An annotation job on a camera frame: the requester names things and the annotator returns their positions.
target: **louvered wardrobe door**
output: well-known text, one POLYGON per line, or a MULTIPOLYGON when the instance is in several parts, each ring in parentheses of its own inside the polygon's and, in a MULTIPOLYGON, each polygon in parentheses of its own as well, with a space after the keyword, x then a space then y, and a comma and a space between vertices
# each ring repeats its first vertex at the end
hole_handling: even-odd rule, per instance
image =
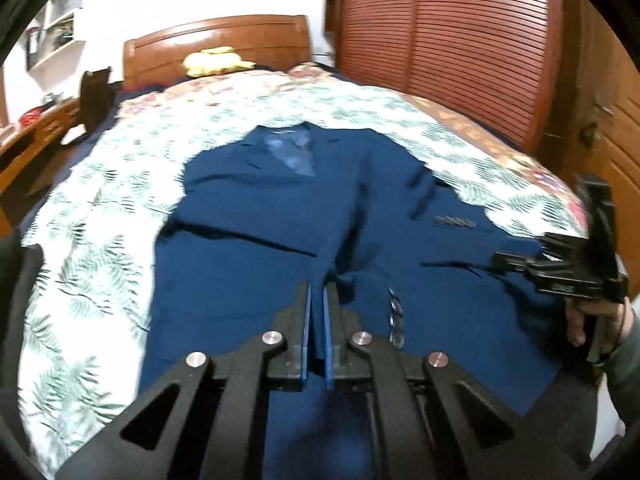
POLYGON ((416 4, 408 92, 466 113, 533 148, 548 114, 559 55, 559 30, 550 30, 548 7, 561 12, 560 1, 416 4))
POLYGON ((340 70, 361 83, 403 90, 414 0, 341 1, 340 70))

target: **wooden headboard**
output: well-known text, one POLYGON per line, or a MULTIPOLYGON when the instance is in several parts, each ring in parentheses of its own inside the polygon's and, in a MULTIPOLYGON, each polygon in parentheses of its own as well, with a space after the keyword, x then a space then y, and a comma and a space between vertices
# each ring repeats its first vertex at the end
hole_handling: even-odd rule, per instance
POLYGON ((124 44, 124 89, 171 84, 191 52, 232 46, 242 59, 288 70, 311 59, 305 16, 252 14, 185 23, 124 44))

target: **white wall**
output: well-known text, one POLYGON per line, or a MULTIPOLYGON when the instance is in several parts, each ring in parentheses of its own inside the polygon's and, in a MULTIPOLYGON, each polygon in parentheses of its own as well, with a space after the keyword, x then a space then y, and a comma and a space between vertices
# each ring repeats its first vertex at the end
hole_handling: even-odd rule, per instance
POLYGON ((180 23, 238 14, 305 14, 312 53, 331 52, 322 34, 324 0, 84 0, 87 42, 81 51, 62 52, 35 74, 25 72, 20 45, 11 52, 5 64, 9 118, 16 120, 48 92, 76 95, 85 70, 113 66, 112 80, 122 79, 122 45, 130 38, 180 23))

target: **blue suit jacket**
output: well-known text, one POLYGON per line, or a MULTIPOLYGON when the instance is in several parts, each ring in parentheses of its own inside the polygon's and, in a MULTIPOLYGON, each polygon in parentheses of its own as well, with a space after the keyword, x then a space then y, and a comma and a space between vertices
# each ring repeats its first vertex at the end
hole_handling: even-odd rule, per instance
MULTIPOLYGON (((521 276, 499 278, 483 269, 496 250, 518 241, 385 136, 312 124, 297 129, 310 135, 314 176, 275 156, 265 142, 272 130, 261 126, 187 164, 186 196, 156 244, 140 387, 188 352, 231 351, 267 329, 301 280, 312 284, 312 351, 323 358, 322 292, 334 280, 341 303, 360 313, 366 330, 385 337, 391 286, 404 310, 405 351, 447 351, 515 411, 528 410, 559 369, 564 313, 521 276), (475 227, 438 221, 447 216, 475 227)), ((519 243, 520 251, 539 250, 531 240, 519 243)), ((282 446, 297 449, 299 442, 287 441, 291 431, 309 425, 322 433, 328 424, 332 440, 345 438, 347 455, 367 463, 360 430, 348 437, 364 407, 321 389, 313 379, 296 400, 273 396, 272 413, 292 402, 306 405, 286 421, 270 419, 269 431, 280 440, 268 444, 266 471, 282 446), (332 402, 339 406, 318 412, 332 402), (321 412, 325 419, 316 420, 321 412)), ((320 446, 318 432, 309 431, 320 446)))

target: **human hand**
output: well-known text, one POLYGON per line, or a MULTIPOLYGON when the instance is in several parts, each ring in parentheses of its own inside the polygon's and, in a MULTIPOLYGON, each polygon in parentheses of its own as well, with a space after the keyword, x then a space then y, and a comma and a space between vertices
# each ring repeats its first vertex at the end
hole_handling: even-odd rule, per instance
POLYGON ((574 346, 581 346, 586 341, 584 319, 587 315, 606 316, 606 338, 602 347, 603 354, 609 354, 631 332, 634 314, 631 311, 629 298, 624 304, 606 300, 565 300, 566 336, 574 346))

